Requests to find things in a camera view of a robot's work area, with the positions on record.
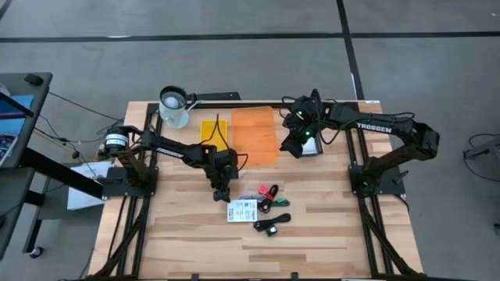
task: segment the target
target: small black object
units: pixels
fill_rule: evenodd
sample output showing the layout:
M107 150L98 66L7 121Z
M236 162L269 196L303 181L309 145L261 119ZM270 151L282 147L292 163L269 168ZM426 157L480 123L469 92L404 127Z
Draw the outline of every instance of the small black object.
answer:
M259 211L263 212L264 214L267 214L271 210L271 204L273 203L274 198L276 197L276 194L278 194L278 186L274 184L269 191L266 194L266 199L264 201L260 202L259 204Z
M42 247L35 247L31 252L30 252L30 258L38 258L43 254L44 248Z
M24 77L24 80L29 84L35 86L40 86L44 83L44 80L40 76L34 75L33 73L26 75L26 77Z
M271 237L276 233L278 233L278 229L274 225L271 225L268 229L266 229L266 234L268 237Z
M263 231L270 228L277 222L290 222L290 220L291 220L291 215L286 213L283 215L279 215L274 219L264 219L261 221L254 222L253 228L255 228L255 230L257 231Z
M297 272L291 273L291 281L298 281L298 273Z

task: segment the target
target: wooden table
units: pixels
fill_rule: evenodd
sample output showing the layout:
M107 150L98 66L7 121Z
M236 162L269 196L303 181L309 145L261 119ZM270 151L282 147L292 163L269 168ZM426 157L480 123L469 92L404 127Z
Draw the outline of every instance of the wooden table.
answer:
M125 124L142 128L147 104L130 102ZM379 103L359 101L359 107L362 112L381 112ZM185 128L172 130L164 123L162 135L185 144L197 143L200 122L215 119L216 113L228 121L231 145L230 109L193 109ZM279 147L288 130L281 126L277 109L274 122ZM352 132L357 158L363 159L356 131ZM324 130L323 134L330 139L334 131ZM386 134L366 131L365 135L370 155L391 150ZM298 272L301 278L370 276L358 203L348 178L345 134L323 149L320 156L300 159L280 151L276 165L245 166L240 179L231 181L232 198L253 194L258 185L267 183L278 184L279 197L291 202L286 208L272 208L267 215L259 213L259 219L291 213L291 221L278 224L279 233L271 238L256 232L251 223L227 223L227 206L213 201L213 189L204 172L159 155L159 185L149 209L139 278L191 278L192 273L199 273L200 278L290 278L291 272ZM391 195L379 198L387 238L407 263L421 272L406 206ZM121 201L115 197L105 203L89 274L105 263ZM373 241L379 272L383 272L380 246L375 237ZM133 253L134 242L125 273L131 271Z

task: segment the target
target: white label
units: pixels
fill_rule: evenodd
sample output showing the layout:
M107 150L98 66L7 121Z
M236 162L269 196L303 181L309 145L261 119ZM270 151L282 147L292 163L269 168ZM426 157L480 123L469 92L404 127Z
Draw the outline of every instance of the white label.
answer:
M182 158L182 156L183 156L181 153L177 153L177 152L173 152L173 151L170 151L170 150L166 150L164 148L156 148L156 151L160 152L160 153L163 153L163 154L166 154L166 155L177 157L177 158Z
M115 140L122 140L122 141L125 141L125 142L128 142L128 138L125 137L125 136L122 136L118 133L111 133L109 135L106 136L106 140L112 140L112 139L115 139Z
M231 200L227 205L227 222L256 222L257 200Z
M125 146L125 144L127 144L127 143L125 141L123 141L123 140L107 140L106 141L106 145L107 144L118 144L118 145Z

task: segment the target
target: concrete floor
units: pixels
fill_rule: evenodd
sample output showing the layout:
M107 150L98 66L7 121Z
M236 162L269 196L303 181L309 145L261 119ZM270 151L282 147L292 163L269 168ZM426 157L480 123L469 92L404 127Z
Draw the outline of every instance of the concrete floor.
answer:
M351 32L500 30L495 0L345 0L345 7ZM340 31L331 0L14 0L0 20L0 37ZM462 150L475 133L499 133L500 37L353 44L365 98L381 100L385 112L415 112L417 121L441 135L435 160L403 167L410 171L405 186L424 271L497 279L500 237L493 222L500 220L500 187L469 173ZM124 115L128 101L157 99L167 84L198 93L239 91L243 99L299 96L313 87L324 98L355 97L342 39L0 44L0 72L37 71L54 73L56 94L116 117ZM60 135L73 139L93 139L113 122L51 96L42 114ZM48 129L41 119L37 126ZM68 154L38 137L30 146L70 162ZM95 146L80 150L92 155ZM487 159L471 165L500 179ZM46 253L32 260L20 250L33 212L23 208L0 262L0 279L77 278L99 215L44 222L37 244Z

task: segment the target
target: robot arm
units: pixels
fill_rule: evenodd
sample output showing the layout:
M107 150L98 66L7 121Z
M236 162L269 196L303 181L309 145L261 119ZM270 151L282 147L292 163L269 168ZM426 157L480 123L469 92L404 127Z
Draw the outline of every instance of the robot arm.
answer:
M280 150L289 151L296 158L302 156L302 145L323 129L371 130L392 134L403 141L403 145L379 158L370 157L356 178L370 195L380 181L382 174L395 166L412 159L424 161L438 153L439 134L424 123L413 121L412 113L397 115L357 112L349 104L322 102L315 89L311 97L302 96L290 107L290 113L283 125L290 133L281 144Z
M128 144L129 134L139 136L137 145ZM129 180L139 183L148 178L148 167L135 158L141 151L157 151L178 158L192 168L203 169L212 188L216 189L214 201L230 202L229 181L238 178L238 155L235 150L217 151L214 145L182 144L151 131L140 131L134 126L117 126L108 130L105 151L118 158L127 170Z

